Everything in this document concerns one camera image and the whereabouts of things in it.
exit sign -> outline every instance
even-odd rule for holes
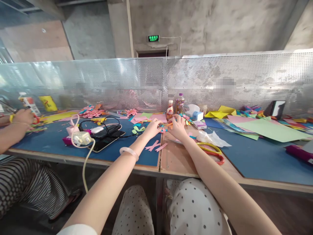
[[[155,41],[159,41],[158,35],[149,35],[148,36],[148,42],[155,42]]]

power plug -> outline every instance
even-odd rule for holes
[[[77,146],[88,145],[92,142],[89,132],[75,132],[73,134],[73,142]]]

white sleeve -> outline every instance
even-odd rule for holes
[[[97,235],[97,232],[89,225],[76,224],[66,227],[57,235]]]

metal partition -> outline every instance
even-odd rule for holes
[[[284,113],[302,116],[312,112],[312,88],[313,49],[0,65],[0,94],[13,105],[24,91],[51,95],[59,108],[165,111],[182,92],[186,104],[209,110],[286,100]]]

hand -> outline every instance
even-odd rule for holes
[[[34,114],[31,109],[20,109],[15,114],[13,122],[22,122],[31,125],[34,122]]]
[[[142,136],[148,138],[149,140],[155,137],[161,131],[161,129],[158,129],[159,124],[163,124],[163,122],[154,118],[147,126]]]
[[[173,129],[167,129],[167,131],[172,134],[176,139],[182,141],[182,139],[189,137],[185,131],[184,125],[186,120],[178,114],[174,114],[173,117],[169,120],[169,123],[173,123]]]

